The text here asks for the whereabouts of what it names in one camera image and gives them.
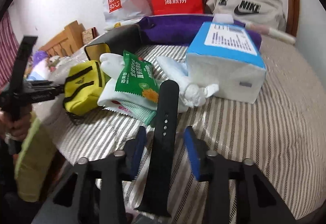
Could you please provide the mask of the person's left hand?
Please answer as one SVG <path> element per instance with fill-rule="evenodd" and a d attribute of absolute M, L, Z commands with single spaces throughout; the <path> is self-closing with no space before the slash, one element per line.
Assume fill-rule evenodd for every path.
<path fill-rule="evenodd" d="M 6 132 L 17 141 L 24 141 L 31 126 L 32 106 L 27 105 L 20 110 L 20 119 L 12 121 L 11 115 L 1 111 L 1 139 L 5 139 Z"/>

